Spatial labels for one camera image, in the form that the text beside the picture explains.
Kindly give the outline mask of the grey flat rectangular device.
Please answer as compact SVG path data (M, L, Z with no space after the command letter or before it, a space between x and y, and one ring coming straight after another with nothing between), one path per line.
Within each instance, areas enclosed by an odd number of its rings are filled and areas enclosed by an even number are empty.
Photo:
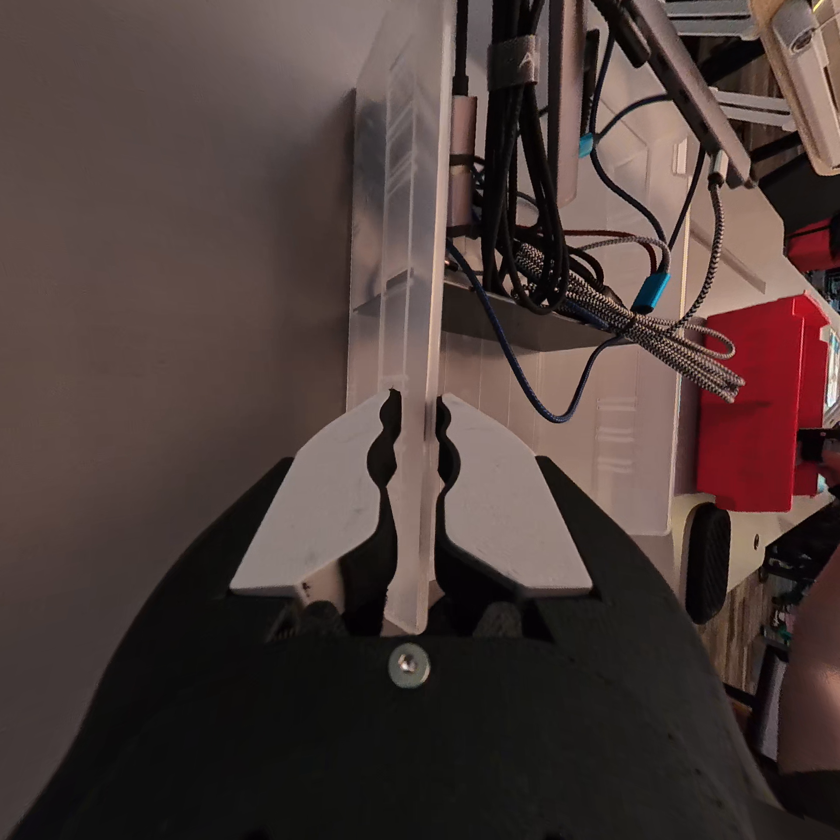
M576 197L581 139L585 3L549 3L548 158L556 203Z

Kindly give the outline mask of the clear plastic bin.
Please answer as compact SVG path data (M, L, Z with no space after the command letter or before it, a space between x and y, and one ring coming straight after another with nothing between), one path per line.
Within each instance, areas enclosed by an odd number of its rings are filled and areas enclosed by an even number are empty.
M733 403L730 339L683 294L686 246L652 209L620 235L595 151L559 209L548 158L550 2L393 2L356 86L347 407L395 389L397 569L385 619L432 604L438 398L452 392L569 466L631 534L670 530L680 385Z

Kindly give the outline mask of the red plastic bin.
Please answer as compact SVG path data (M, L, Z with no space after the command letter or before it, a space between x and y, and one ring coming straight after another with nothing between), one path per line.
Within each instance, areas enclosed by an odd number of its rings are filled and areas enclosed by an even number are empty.
M727 367L744 380L733 403L700 395L696 488L719 508L788 512L816 494L816 468L795 463L796 438L823 426L829 322L805 294L707 320L735 345Z

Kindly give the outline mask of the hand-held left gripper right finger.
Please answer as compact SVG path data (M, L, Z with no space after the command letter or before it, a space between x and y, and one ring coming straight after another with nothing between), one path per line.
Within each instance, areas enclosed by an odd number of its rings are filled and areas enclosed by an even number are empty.
M437 421L442 549L514 595L590 594L590 573L530 447L452 393L439 397Z

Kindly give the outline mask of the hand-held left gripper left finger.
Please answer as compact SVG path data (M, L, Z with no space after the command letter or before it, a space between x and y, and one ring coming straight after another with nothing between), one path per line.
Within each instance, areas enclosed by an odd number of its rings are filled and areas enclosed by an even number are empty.
M387 389L297 452L230 582L237 595L350 597L342 559L374 537L396 468L402 396Z

